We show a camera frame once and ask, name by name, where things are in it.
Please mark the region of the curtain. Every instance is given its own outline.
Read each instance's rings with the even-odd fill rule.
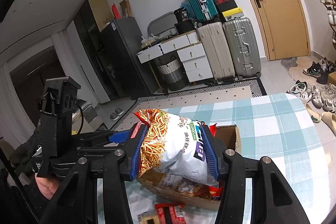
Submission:
[[[97,99],[93,90],[89,87],[83,72],[80,70],[80,62],[77,59],[75,49],[67,38],[67,31],[60,31],[51,35],[57,57],[66,76],[70,76],[81,89],[78,90],[77,97],[82,100],[90,101],[93,107],[97,106]]]
[[[0,135],[16,149],[34,130],[35,126],[16,94],[7,63],[4,63],[0,66]]]

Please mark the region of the checkered tablecloth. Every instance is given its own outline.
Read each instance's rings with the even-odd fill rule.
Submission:
[[[314,123],[293,95],[275,94],[239,101],[169,108],[165,111],[205,121],[208,125],[238,126],[241,154],[260,159],[269,156],[287,179],[311,224],[320,224],[329,213],[330,188],[325,153]],[[134,223],[137,215],[154,208],[162,198],[137,181],[126,184]],[[244,223],[250,223],[252,180],[246,181]],[[186,206],[186,222],[214,223],[217,212]]]

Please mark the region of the human hand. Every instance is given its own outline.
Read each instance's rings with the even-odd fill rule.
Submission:
[[[51,200],[57,188],[59,187],[59,181],[52,176],[47,178],[38,178],[37,174],[35,174],[35,181],[41,194],[48,200]]]

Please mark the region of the door mat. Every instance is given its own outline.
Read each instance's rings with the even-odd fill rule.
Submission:
[[[301,82],[307,82],[309,88],[311,88],[313,85],[323,87],[325,85],[317,83],[315,77],[308,76],[302,73],[304,69],[310,68],[313,61],[317,63],[320,60],[318,60],[315,56],[284,58],[281,60],[281,65],[287,70],[289,76],[294,81],[300,80]]]
[[[231,100],[246,99],[252,97],[261,97],[267,95],[265,88],[259,78],[242,80],[231,84],[206,86],[203,88],[184,90],[180,92],[170,93],[168,95],[152,95],[140,97],[128,109],[125,114],[113,125],[112,129],[116,130],[134,110],[140,108],[169,108],[169,107],[184,107],[190,105],[203,105],[214,102],[223,102]]]

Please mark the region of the silver bolt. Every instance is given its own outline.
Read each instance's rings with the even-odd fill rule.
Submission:
[[[235,154],[235,151],[232,149],[227,149],[225,150],[225,154],[228,156],[233,156]]]
[[[123,153],[124,153],[124,150],[122,150],[122,149],[117,149],[116,151],[114,151],[114,154],[116,156],[121,156]]]
[[[87,162],[87,159],[85,157],[81,157],[81,158],[78,159],[79,164],[84,164],[86,162]]]
[[[263,157],[262,161],[266,164],[269,164],[272,160],[269,157]]]

